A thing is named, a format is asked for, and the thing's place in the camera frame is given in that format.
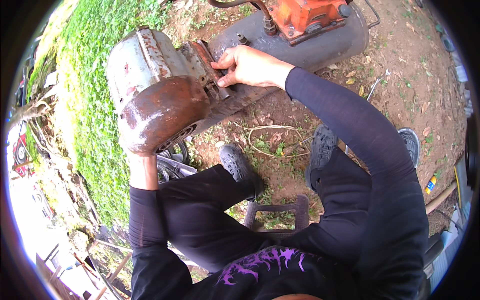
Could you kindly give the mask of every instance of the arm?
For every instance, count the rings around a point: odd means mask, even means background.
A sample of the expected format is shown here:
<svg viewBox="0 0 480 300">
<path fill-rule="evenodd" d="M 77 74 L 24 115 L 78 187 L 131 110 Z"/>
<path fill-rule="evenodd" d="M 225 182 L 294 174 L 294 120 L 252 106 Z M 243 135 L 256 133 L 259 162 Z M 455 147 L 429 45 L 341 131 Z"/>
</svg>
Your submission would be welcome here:
<svg viewBox="0 0 480 300">
<path fill-rule="evenodd" d="M 250 57 L 255 57 L 254 63 L 249 63 Z M 286 90 L 367 164 L 373 201 L 356 267 L 359 290 L 367 299 L 414 295 L 423 269 L 428 221 L 417 174 L 395 127 L 350 90 L 249 47 L 227 49 L 212 66 L 228 68 L 218 82 L 222 86 L 244 83 Z"/>
<path fill-rule="evenodd" d="M 187 266 L 167 248 L 162 206 L 157 200 L 156 156 L 129 156 L 132 299 L 179 299 L 192 287 Z"/>
</svg>

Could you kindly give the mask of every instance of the purple graphic print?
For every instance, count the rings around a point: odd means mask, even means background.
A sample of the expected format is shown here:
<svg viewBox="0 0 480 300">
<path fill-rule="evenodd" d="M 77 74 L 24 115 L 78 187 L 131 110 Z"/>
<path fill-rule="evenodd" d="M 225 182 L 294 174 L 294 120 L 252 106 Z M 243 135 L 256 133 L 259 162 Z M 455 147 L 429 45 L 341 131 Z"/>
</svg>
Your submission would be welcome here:
<svg viewBox="0 0 480 300">
<path fill-rule="evenodd" d="M 230 279 L 233 279 L 235 274 L 251 274 L 258 282 L 258 272 L 254 270 L 256 267 L 259 267 L 262 264 L 265 264 L 267 270 L 270 271 L 271 264 L 276 263 L 278 265 L 278 273 L 282 270 L 282 262 L 285 265 L 285 268 L 288 269 L 288 262 L 294 257 L 299 256 L 299 267 L 302 272 L 305 272 L 302 266 L 303 258 L 305 253 L 297 249 L 285 248 L 285 247 L 276 247 L 272 246 L 262 251 L 253 253 L 251 255 L 242 257 L 232 262 L 223 269 L 222 274 L 218 277 L 218 281 L 215 285 L 223 281 L 226 285 L 234 285 L 235 282 L 231 282 Z"/>
</svg>

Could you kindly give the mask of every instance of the yellow bottle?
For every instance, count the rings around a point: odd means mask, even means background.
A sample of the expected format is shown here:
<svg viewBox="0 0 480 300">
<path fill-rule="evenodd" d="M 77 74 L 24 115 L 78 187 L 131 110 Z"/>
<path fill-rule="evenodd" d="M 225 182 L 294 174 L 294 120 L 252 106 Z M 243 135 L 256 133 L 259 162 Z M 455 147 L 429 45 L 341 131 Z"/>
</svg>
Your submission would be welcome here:
<svg viewBox="0 0 480 300">
<path fill-rule="evenodd" d="M 430 178 L 430 181 L 427 183 L 427 187 L 425 188 L 425 192 L 427 193 L 427 195 L 430 194 L 430 192 L 435 187 L 436 183 L 437 183 L 437 177 L 433 175 L 432 178 Z"/>
</svg>

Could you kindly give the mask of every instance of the leg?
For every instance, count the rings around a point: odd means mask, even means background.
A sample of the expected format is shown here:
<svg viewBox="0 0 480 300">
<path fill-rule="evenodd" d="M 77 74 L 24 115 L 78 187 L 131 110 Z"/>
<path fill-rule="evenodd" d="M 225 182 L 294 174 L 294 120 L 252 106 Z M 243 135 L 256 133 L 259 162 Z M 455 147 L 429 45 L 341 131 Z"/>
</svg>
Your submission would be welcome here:
<svg viewBox="0 0 480 300">
<path fill-rule="evenodd" d="M 210 272 L 274 244 L 224 210 L 247 199 L 254 187 L 236 182 L 221 165 L 160 185 L 168 240 Z"/>
<path fill-rule="evenodd" d="M 360 255 L 366 226 L 370 175 L 335 146 L 329 161 L 321 170 L 313 169 L 311 178 L 325 213 L 319 223 L 283 240 L 282 245 L 352 264 Z"/>
</svg>

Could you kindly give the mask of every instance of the plastic stool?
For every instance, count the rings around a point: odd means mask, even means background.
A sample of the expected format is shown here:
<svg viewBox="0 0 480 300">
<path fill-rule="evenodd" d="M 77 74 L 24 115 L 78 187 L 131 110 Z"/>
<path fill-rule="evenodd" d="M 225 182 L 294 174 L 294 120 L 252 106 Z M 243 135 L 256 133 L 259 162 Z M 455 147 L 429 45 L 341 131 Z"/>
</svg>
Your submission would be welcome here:
<svg viewBox="0 0 480 300">
<path fill-rule="evenodd" d="M 248 203 L 247 216 L 245 217 L 245 226 L 252 229 L 255 223 L 255 215 L 258 211 L 263 212 L 286 212 L 295 210 L 295 229 L 260 229 L 258 233 L 271 239 L 282 240 L 308 226 L 308 197 L 307 195 L 297 195 L 297 201 L 291 204 L 283 205 L 260 205 L 256 201 Z"/>
</svg>

